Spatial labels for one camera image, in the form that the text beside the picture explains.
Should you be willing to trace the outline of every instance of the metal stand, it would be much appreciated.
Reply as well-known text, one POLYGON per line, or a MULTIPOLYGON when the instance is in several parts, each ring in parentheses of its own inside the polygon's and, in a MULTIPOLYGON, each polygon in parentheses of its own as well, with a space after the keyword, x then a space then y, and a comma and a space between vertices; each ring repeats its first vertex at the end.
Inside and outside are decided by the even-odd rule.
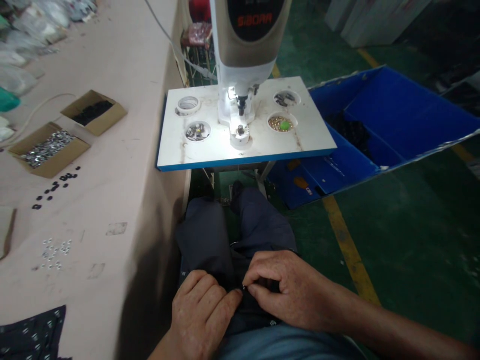
MULTIPOLYGON (((276 161, 269 161, 269 162, 258 162, 254 164, 247 164, 247 165, 240 165, 240 166, 222 166, 222 167, 216 167, 215 170, 219 173, 222 172, 232 172, 232 171, 244 171, 244 170, 254 170, 255 171, 255 178, 256 178, 256 183, 258 185, 258 189, 260 192, 265 196, 265 198, 268 199, 267 197, 267 190, 265 189, 265 180, 267 179, 270 171, 274 168, 276 161)), ((210 182, 212 183, 213 188, 215 188, 215 173, 211 173, 211 177, 208 174, 208 171, 206 169, 203 169, 205 172, 206 176, 210 179, 210 182)), ((230 203, 227 201, 228 199, 225 199, 225 203, 222 202, 222 205, 224 206, 229 206, 230 203)))
POLYGON ((258 184, 258 190, 260 190, 260 192, 263 194, 263 196, 266 197, 267 200, 268 200, 268 196, 267 196, 267 190, 265 189, 265 180, 267 179, 267 176, 272 171, 276 163, 277 163, 276 161, 269 161, 266 164, 265 169, 263 169, 261 173, 259 172, 258 169, 255 170, 256 183, 258 184))

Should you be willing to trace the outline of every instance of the white cable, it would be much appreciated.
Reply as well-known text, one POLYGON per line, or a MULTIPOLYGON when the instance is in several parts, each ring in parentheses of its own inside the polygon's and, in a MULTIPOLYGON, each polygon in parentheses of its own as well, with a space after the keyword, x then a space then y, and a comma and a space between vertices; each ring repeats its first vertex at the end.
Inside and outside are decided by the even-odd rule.
POLYGON ((212 74, 210 72, 209 69, 206 69, 204 67, 200 67, 198 65, 195 65, 194 63, 191 63, 190 60, 182 53, 182 49, 180 49, 178 47, 177 44, 174 43, 174 41, 172 40, 172 38, 170 38, 170 35, 168 34, 168 32, 164 29, 164 27, 162 26, 162 24, 160 23, 159 19, 157 18, 157 15, 155 15, 155 12, 154 10, 152 9, 152 7, 150 6, 150 3, 149 3, 149 0, 145 0, 146 2, 146 5, 148 6, 148 9, 150 10, 151 14, 153 15, 153 17, 155 18, 155 21, 156 23, 158 24, 158 26, 160 27, 160 29, 163 31, 163 33, 165 34, 166 38, 168 39, 168 41, 170 41, 170 44, 171 46, 173 47, 173 50, 177 52, 178 55, 180 55, 183 60, 185 60, 191 67, 193 67, 195 70, 197 70, 200 74, 202 74, 205 78, 208 78, 208 79, 212 79, 212 80, 217 80, 217 77, 212 74))
MULTIPOLYGON (((30 122, 32 121, 32 118, 34 117, 34 115, 41 109, 44 107, 44 105, 46 105, 47 103, 51 102, 52 100, 55 100, 56 98, 59 98, 59 97, 62 97, 62 96, 65 96, 65 95, 69 95, 69 96, 73 96, 75 98, 77 98, 77 95, 74 95, 74 94, 71 94, 71 93, 62 93, 62 94, 58 94, 58 95, 55 95, 51 98, 48 98, 47 100, 43 101, 41 104, 39 104, 30 114, 30 116, 28 117, 28 119, 25 121, 25 123, 23 124, 23 126, 21 127, 20 130, 18 130, 16 132, 15 135, 13 135, 13 137, 5 140, 7 141, 8 143, 6 144, 3 144, 3 143, 0 143, 0 149, 3 149, 3 148, 8 148, 12 145, 16 145, 16 142, 14 142, 14 140, 16 140, 20 135, 23 134, 23 132, 25 131, 25 129, 29 126, 30 122)), ((63 117, 60 116, 58 117, 57 119, 55 119, 53 122, 56 122, 58 119, 61 119, 63 117)))

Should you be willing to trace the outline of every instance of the red item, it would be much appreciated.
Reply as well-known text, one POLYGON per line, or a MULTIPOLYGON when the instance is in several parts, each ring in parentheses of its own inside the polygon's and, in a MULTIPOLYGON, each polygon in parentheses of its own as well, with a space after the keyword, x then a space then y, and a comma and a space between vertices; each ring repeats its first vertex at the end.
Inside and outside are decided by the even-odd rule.
POLYGON ((190 16, 194 23, 210 23, 212 12, 210 0, 190 0, 190 16))

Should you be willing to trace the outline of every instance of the blue bin divider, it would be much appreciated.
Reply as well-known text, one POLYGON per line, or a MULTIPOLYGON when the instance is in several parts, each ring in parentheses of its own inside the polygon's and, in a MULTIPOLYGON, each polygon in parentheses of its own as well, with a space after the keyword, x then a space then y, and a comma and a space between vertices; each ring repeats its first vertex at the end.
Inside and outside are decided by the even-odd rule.
MULTIPOLYGON (((348 111, 344 113, 346 121, 358 121, 348 111)), ((370 134, 368 139, 368 149, 370 150, 373 162, 379 167, 395 167, 403 164, 406 160, 393 149, 388 143, 386 143, 380 136, 378 136, 372 129, 365 126, 370 134)))
POLYGON ((388 67, 346 110, 406 160, 480 129, 478 118, 388 67))
POLYGON ((296 167, 289 166, 295 160, 278 161, 268 176, 290 209, 365 182, 381 167, 444 150, 480 129, 480 119, 386 66, 331 80, 310 95, 324 118, 345 110, 345 120, 363 123, 373 161, 327 124, 338 146, 333 154, 303 158, 296 167))
POLYGON ((310 96, 323 118, 338 114, 349 106, 382 67, 339 77, 310 89, 310 96))
POLYGON ((368 157, 327 124, 338 147, 330 156, 306 157, 301 166, 325 194, 362 182, 380 171, 368 157))

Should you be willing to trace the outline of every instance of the plastic bag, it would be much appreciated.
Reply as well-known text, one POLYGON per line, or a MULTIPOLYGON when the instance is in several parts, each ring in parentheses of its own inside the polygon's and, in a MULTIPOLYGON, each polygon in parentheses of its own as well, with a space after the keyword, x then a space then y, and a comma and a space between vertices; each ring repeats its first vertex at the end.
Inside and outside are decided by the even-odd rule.
POLYGON ((33 0, 52 22, 68 29, 70 26, 70 16, 62 0, 33 0))
POLYGON ((31 3, 30 0, 6 0, 6 3, 10 5, 10 7, 17 8, 18 10, 23 10, 28 7, 31 3))
POLYGON ((66 30, 48 19, 45 12, 35 3, 27 8, 19 19, 15 20, 13 26, 45 45, 55 44, 67 37, 66 30))
POLYGON ((57 48, 46 46, 40 40, 16 30, 8 33, 6 44, 27 60, 33 60, 36 59, 37 56, 59 52, 57 48))
POLYGON ((20 97, 37 85, 37 79, 19 67, 0 66, 0 87, 20 97))
POLYGON ((28 64, 28 60, 17 54, 7 44, 0 43, 0 65, 12 65, 19 68, 28 64))
POLYGON ((79 22, 97 13, 95 0, 64 0, 70 19, 79 22))

